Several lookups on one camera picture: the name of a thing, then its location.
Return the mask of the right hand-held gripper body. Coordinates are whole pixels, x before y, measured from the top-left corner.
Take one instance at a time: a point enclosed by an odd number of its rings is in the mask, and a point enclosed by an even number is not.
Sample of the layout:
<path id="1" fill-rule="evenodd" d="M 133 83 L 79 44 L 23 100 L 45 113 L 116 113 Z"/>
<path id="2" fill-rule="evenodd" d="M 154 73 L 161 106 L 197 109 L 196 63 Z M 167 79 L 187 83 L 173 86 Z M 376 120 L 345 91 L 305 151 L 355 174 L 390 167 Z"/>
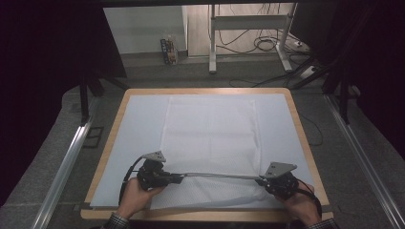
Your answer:
<path id="1" fill-rule="evenodd" d="M 266 190 L 283 200 L 291 198 L 299 186 L 297 178 L 292 174 L 296 168 L 295 164 L 271 162 L 263 175 Z"/>

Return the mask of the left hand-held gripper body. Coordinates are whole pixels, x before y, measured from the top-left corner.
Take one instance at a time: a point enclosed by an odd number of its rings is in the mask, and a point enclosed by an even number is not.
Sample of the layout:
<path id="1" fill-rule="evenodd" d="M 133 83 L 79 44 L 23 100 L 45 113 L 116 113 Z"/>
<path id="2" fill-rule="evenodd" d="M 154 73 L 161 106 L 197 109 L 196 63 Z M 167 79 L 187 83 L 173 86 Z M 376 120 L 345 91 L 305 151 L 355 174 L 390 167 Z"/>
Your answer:
<path id="1" fill-rule="evenodd" d="M 164 187 L 174 181 L 170 173 L 163 171 L 163 163 L 166 159 L 161 151 L 145 154 L 142 158 L 144 162 L 137 173 L 142 190 Z"/>

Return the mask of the white cloth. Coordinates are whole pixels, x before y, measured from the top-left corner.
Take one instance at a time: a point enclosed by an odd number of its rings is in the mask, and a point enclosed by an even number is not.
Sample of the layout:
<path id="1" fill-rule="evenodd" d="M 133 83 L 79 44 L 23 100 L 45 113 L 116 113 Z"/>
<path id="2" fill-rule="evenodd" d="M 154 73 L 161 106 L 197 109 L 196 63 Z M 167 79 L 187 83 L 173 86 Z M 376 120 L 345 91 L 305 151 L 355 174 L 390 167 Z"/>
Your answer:
<path id="1" fill-rule="evenodd" d="M 171 184 L 154 197 L 153 209 L 225 207 L 263 197 L 256 102 L 229 97 L 173 96 L 160 148 L 170 173 L 203 173 Z"/>

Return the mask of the person's right hand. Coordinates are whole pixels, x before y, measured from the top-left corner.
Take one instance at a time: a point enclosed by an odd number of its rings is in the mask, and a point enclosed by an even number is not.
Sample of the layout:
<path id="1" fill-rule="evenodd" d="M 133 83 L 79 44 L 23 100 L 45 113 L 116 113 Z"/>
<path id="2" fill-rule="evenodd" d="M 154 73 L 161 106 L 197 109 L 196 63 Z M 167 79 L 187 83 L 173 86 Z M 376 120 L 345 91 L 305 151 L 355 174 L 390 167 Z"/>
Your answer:
<path id="1" fill-rule="evenodd" d="M 322 220 L 316 203 L 307 195 L 296 193 L 289 199 L 275 198 L 285 206 L 294 219 L 299 219 L 305 226 L 312 226 Z"/>

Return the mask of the person's left hand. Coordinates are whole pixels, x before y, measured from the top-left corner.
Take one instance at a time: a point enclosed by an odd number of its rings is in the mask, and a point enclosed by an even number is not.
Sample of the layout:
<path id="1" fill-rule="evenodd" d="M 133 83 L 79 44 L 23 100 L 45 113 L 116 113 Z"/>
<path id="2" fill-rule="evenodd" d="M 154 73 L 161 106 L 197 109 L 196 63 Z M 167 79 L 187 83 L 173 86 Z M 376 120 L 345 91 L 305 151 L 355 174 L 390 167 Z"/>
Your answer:
<path id="1" fill-rule="evenodd" d="M 131 178 L 127 182 L 121 203 L 117 209 L 117 214 L 124 219 L 129 219 L 135 213 L 142 210 L 154 196 L 163 190 L 163 187 L 147 191 L 142 190 L 139 180 L 136 177 Z"/>

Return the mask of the pale blue table mat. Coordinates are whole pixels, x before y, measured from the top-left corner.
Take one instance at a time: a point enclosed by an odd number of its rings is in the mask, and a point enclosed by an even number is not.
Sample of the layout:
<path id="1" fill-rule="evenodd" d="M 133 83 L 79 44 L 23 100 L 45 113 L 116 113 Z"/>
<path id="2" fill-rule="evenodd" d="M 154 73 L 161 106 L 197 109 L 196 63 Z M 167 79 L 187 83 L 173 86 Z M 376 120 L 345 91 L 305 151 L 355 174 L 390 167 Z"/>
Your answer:
<path id="1" fill-rule="evenodd" d="M 164 94 L 130 97 L 93 207 L 115 207 L 139 157 L 162 152 L 164 168 L 185 174 L 153 198 L 163 208 L 276 208 L 254 177 L 273 161 L 314 182 L 283 94 Z"/>

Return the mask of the wooden table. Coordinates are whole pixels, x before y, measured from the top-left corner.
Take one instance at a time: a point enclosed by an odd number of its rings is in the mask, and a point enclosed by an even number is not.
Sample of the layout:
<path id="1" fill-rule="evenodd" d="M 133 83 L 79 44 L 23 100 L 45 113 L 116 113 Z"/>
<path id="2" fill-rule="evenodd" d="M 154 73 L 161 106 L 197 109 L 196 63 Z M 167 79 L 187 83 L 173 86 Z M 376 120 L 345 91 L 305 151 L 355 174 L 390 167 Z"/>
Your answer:
<path id="1" fill-rule="evenodd" d="M 259 127 L 262 132 L 262 163 L 271 161 L 294 162 L 298 169 L 294 174 L 310 183 L 319 198 L 323 219 L 331 219 L 333 213 L 319 176 L 308 138 L 301 123 L 290 90 L 286 88 L 181 88 L 181 89 L 130 89 L 125 92 L 119 105 L 111 132 L 97 165 L 90 185 L 85 206 L 80 211 L 83 219 L 108 219 L 116 206 L 93 207 L 96 188 L 107 173 L 107 168 L 117 170 L 108 179 L 116 187 L 107 196 L 116 198 L 129 161 L 123 155 L 137 158 L 139 154 L 154 151 L 161 133 L 163 112 L 171 97 L 215 97 L 233 100 L 257 101 Z"/>

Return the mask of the black metal stand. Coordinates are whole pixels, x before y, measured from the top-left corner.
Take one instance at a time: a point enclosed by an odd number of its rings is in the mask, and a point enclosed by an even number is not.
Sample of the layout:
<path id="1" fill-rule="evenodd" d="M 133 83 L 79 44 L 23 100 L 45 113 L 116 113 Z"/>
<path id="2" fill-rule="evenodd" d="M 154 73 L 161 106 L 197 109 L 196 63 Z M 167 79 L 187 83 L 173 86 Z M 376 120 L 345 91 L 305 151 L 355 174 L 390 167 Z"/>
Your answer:
<path id="1" fill-rule="evenodd" d="M 101 77 L 82 76 L 79 84 L 81 127 L 84 127 L 86 123 L 90 120 L 90 110 L 89 110 L 89 100 L 87 90 L 90 90 L 91 93 L 96 97 L 101 97 L 104 95 L 104 88 L 101 85 L 101 79 L 105 79 L 107 82 L 121 88 L 123 91 L 129 89 L 128 85 L 110 76 L 106 75 L 103 75 Z"/>
<path id="2" fill-rule="evenodd" d="M 342 57 L 337 57 L 330 64 L 324 66 L 317 72 L 311 74 L 307 78 L 295 83 L 290 86 L 290 90 L 298 90 L 302 87 L 308 85 L 310 82 L 326 75 L 327 78 L 322 86 L 323 94 L 333 94 L 337 87 L 340 87 L 340 94 L 338 96 L 338 112 L 340 117 L 344 120 L 346 124 L 349 124 L 348 118 L 348 102 L 350 98 L 349 93 L 349 76 L 347 74 L 347 69 L 345 68 L 345 60 Z"/>

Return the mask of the white power strip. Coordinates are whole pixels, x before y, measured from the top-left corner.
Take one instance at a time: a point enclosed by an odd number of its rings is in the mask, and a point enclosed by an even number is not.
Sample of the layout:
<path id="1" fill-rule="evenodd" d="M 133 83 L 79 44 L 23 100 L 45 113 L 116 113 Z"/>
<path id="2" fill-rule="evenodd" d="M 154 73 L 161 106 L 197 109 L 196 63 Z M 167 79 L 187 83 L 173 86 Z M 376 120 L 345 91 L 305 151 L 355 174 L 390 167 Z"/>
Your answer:
<path id="1" fill-rule="evenodd" d="M 311 76 L 313 73 L 317 72 L 318 70 L 319 70 L 319 68 L 317 66 L 309 66 L 306 70 L 304 70 L 301 73 L 300 77 L 302 79 L 305 79 L 305 78 Z"/>

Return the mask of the small carton with bottles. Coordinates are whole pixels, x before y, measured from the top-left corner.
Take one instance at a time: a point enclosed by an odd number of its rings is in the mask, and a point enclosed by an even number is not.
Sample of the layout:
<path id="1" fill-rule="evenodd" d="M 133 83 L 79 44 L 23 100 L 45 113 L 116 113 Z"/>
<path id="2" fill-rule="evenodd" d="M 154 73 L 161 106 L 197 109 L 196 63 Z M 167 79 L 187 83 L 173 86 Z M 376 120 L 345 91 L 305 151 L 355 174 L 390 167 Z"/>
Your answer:
<path id="1" fill-rule="evenodd" d="M 178 63 L 178 49 L 173 36 L 164 36 L 160 40 L 160 48 L 166 65 L 176 65 Z"/>

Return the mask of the dark curtain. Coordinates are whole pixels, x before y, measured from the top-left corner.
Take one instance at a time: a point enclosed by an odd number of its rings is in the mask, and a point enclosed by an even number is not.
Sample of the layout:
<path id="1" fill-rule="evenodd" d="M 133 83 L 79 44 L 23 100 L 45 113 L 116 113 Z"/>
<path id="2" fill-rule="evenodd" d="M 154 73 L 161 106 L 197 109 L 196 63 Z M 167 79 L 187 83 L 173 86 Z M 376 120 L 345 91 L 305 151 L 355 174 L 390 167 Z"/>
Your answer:
<path id="1" fill-rule="evenodd" d="M 32 163 L 64 93 L 125 70 L 100 0 L 0 0 L 0 206 Z"/>
<path id="2" fill-rule="evenodd" d="M 358 106 L 405 159 L 405 0 L 308 0 L 290 33 L 331 66 L 323 91 L 356 87 Z"/>

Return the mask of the black flat floor frame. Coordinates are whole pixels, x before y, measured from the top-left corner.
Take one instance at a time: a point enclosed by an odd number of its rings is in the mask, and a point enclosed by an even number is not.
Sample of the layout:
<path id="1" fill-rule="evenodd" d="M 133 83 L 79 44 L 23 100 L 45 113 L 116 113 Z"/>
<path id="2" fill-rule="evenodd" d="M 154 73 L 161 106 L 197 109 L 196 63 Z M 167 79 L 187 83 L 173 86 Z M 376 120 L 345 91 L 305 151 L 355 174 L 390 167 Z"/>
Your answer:
<path id="1" fill-rule="evenodd" d="M 103 127 L 92 127 L 86 135 L 83 148 L 96 149 L 100 143 L 103 131 Z"/>

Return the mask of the aluminium rail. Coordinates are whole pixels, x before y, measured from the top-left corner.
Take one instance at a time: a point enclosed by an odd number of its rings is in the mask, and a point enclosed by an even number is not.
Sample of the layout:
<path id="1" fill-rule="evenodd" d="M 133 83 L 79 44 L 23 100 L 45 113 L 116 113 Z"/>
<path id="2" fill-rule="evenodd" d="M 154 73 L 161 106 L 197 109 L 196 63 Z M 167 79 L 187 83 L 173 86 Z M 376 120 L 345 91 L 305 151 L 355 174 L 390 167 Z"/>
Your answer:
<path id="1" fill-rule="evenodd" d="M 95 119 L 96 109 L 99 102 L 100 99 L 98 97 L 91 100 L 89 117 L 77 128 L 68 151 L 60 164 L 60 167 L 53 179 L 52 185 L 45 196 L 30 229 L 47 229 L 56 205 L 59 202 L 68 178 L 74 168 L 75 161 L 86 139 L 86 135 L 88 134 Z"/>
<path id="2" fill-rule="evenodd" d="M 393 229 L 405 229 L 405 218 L 402 216 L 393 196 L 371 164 L 351 125 L 340 115 L 336 99 L 332 95 L 325 95 L 324 98 Z"/>

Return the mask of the white desk frame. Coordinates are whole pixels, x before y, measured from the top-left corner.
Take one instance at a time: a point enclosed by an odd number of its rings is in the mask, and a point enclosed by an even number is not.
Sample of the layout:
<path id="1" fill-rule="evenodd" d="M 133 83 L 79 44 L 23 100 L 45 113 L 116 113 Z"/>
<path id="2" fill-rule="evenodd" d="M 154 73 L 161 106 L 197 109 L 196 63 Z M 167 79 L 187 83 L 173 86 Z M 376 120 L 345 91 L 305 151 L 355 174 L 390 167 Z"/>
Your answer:
<path id="1" fill-rule="evenodd" d="M 209 72 L 217 71 L 216 32 L 235 30 L 281 30 L 282 36 L 276 42 L 275 48 L 281 63 L 287 73 L 292 67 L 285 53 L 285 45 L 297 4 L 293 3 L 287 14 L 276 15 L 238 15 L 220 16 L 215 13 L 215 6 L 211 5 L 211 16 L 208 31 L 210 32 Z"/>

